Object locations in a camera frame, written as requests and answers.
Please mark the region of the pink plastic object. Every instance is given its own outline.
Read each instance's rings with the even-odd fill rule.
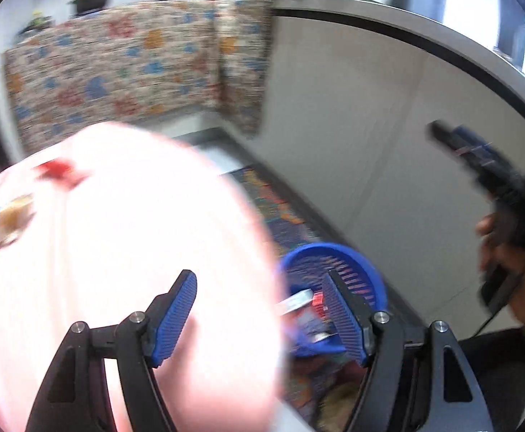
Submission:
[[[72,160],[73,190],[34,167]],[[0,174],[0,205],[32,193],[34,216],[0,249],[0,426],[23,432],[71,323],[120,322],[194,271],[198,294],[173,356],[155,371],[180,432],[263,432],[279,393],[282,281],[270,237],[230,179],[191,148],[99,123]],[[131,430],[107,361],[119,432]]]

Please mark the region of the dark floor border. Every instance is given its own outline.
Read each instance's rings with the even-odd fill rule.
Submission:
[[[471,62],[462,55],[436,42],[428,40],[423,36],[413,34],[398,27],[390,26],[380,21],[373,21],[371,19],[346,14],[312,11],[309,9],[274,9],[273,14],[275,16],[287,18],[313,19],[315,21],[325,21],[344,24],[345,26],[358,27],[414,45],[415,47],[427,51],[469,74],[492,92],[498,94],[503,100],[508,102],[515,111],[525,118],[525,102],[512,89],[505,86],[500,80],[492,76],[485,69],[480,68],[476,63]]]
[[[210,138],[216,138],[217,140],[231,144],[232,148],[238,152],[244,163],[249,164],[249,167],[256,170],[260,178],[270,184],[280,197],[289,202],[294,210],[304,218],[310,228],[316,231],[322,238],[329,240],[330,242],[340,243],[341,245],[355,248],[354,245],[352,245],[352,243],[350,243],[338,229],[332,226],[319,211],[305,201],[270,167],[256,159],[256,157],[232,138],[223,128],[211,128],[208,129],[207,132],[208,134],[205,135],[207,140],[212,140]],[[389,311],[398,315],[402,320],[412,326],[425,326],[420,315],[401,297],[396,289],[394,289],[385,278],[384,285],[388,295]]]

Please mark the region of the blue gripper pad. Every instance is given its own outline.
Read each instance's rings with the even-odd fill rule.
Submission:
[[[328,317],[348,354],[364,366],[368,356],[362,342],[362,328],[328,274],[322,280],[322,297],[328,308]]]
[[[146,311],[151,321],[146,331],[148,343],[145,354],[152,368],[156,369],[163,360],[172,355],[194,304],[196,291],[196,275],[192,271],[184,270],[170,291],[155,297]]]

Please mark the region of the kitchen counter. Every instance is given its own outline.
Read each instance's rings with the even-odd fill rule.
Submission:
[[[525,117],[525,77],[494,52],[431,19],[364,0],[276,0],[275,14],[331,21],[384,34],[454,64]]]

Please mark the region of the person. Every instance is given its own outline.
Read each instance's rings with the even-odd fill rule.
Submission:
[[[522,326],[463,340],[460,346],[479,382],[495,432],[507,432],[517,429],[525,408],[525,250],[506,244],[492,247],[489,235],[493,228],[493,215],[476,225],[476,233],[482,237],[479,269],[485,271],[499,263],[524,275],[509,302]]]

